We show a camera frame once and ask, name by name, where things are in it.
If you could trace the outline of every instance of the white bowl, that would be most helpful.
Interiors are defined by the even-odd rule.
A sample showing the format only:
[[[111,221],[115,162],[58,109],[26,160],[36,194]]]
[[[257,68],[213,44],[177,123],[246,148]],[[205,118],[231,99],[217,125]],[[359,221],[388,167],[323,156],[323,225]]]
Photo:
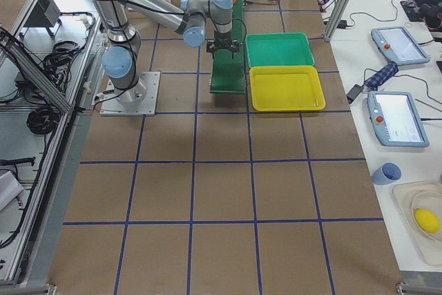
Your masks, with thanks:
[[[424,231],[416,221],[414,217],[414,212],[416,209],[427,209],[434,213],[434,215],[439,219],[441,223],[441,228],[436,233],[430,233]],[[412,216],[416,223],[416,226],[421,230],[421,233],[431,238],[432,240],[442,242],[442,193],[436,191],[421,191],[416,194],[412,201]]]

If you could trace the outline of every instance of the tablet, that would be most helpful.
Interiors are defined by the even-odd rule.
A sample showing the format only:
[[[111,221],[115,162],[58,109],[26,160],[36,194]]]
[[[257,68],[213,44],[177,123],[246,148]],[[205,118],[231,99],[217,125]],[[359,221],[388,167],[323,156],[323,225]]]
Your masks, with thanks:
[[[367,96],[367,105],[374,132],[381,144],[430,144],[410,93],[371,91]]]
[[[372,39],[384,57],[396,62],[398,66],[424,64],[430,61],[430,57],[406,27],[372,29]]]

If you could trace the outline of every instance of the green object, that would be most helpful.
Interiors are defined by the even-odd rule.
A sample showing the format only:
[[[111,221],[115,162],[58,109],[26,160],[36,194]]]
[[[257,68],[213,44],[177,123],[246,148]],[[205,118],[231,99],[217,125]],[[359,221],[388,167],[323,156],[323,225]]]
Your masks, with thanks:
[[[242,0],[233,5],[233,18],[242,20]],[[243,26],[241,21],[232,23],[232,39],[243,43]],[[245,60],[244,47],[233,56],[228,50],[218,50],[213,54],[211,93],[245,93]]]
[[[247,35],[246,49],[250,68],[315,64],[309,40],[303,32]]]

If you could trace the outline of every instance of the white tray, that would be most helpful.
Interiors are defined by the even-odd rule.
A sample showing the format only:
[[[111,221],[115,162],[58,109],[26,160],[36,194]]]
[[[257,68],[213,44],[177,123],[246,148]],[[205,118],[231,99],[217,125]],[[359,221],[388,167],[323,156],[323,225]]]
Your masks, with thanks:
[[[410,233],[424,261],[429,265],[439,266],[442,265],[442,243],[423,235],[419,226],[416,225],[414,221],[412,201],[421,191],[442,193],[442,184],[433,180],[398,184],[393,188],[393,196],[396,198],[401,214],[407,221]]]

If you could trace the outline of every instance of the blue cup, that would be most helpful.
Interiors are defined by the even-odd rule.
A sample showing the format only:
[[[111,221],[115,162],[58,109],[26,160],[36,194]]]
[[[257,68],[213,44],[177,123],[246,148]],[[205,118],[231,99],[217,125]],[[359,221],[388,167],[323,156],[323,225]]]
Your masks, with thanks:
[[[392,162],[386,162],[372,175],[374,184],[389,184],[401,178],[401,169]]]

